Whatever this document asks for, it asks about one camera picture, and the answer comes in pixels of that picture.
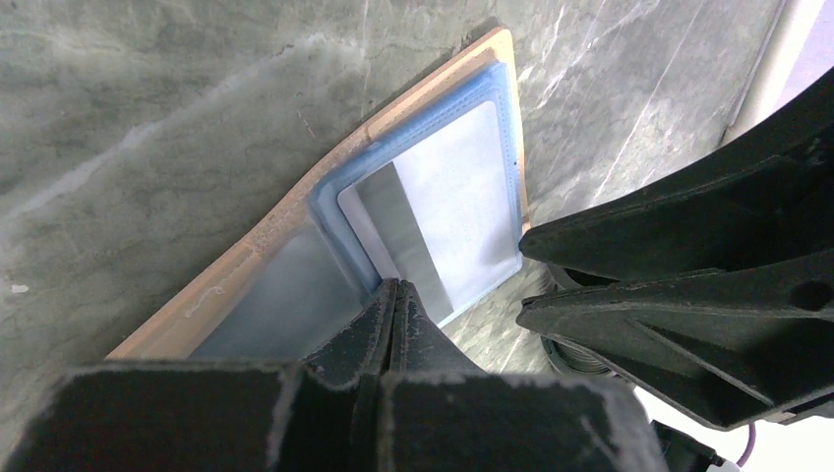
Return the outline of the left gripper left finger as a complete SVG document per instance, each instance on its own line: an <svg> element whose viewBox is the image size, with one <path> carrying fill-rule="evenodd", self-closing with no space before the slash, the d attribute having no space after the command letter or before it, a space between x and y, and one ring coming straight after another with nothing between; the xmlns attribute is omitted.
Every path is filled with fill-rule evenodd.
<svg viewBox="0 0 834 472"><path fill-rule="evenodd" d="M49 390L8 471L373 471L399 284L302 360L120 361Z"/></svg>

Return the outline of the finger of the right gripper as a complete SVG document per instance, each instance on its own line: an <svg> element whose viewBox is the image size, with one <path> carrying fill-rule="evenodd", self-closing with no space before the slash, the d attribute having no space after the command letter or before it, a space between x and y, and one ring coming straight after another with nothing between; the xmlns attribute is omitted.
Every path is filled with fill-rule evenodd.
<svg viewBox="0 0 834 472"><path fill-rule="evenodd" d="M833 255L527 299L520 326L721 431L833 414Z"/></svg>
<svg viewBox="0 0 834 472"><path fill-rule="evenodd" d="M529 230L540 262L611 279L780 262L833 245L833 88L622 198Z"/></svg>

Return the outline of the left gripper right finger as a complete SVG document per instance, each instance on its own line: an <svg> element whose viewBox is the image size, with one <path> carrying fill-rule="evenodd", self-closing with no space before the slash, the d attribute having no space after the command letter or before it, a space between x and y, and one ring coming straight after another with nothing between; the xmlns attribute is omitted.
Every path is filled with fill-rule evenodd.
<svg viewBox="0 0 834 472"><path fill-rule="evenodd" d="M412 369L423 305L413 283L398 288L376 470L667 470L645 410L620 381Z"/></svg>

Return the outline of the white credit card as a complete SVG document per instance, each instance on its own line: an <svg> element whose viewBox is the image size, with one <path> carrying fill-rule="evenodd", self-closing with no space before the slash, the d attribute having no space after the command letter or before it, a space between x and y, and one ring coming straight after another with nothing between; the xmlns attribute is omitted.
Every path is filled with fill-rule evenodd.
<svg viewBox="0 0 834 472"><path fill-rule="evenodd" d="M414 283L438 326L521 268L502 131L484 101L336 198L372 267Z"/></svg>

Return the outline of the tan leather card holder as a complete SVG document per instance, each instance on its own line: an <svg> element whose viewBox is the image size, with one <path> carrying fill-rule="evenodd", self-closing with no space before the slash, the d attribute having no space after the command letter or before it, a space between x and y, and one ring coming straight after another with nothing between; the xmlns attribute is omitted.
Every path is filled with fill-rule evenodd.
<svg viewBox="0 0 834 472"><path fill-rule="evenodd" d="M338 194L476 105L499 109L517 212L529 226L513 38L496 27L361 124L241 240L122 341L114 360L302 358L356 318L387 280Z"/></svg>

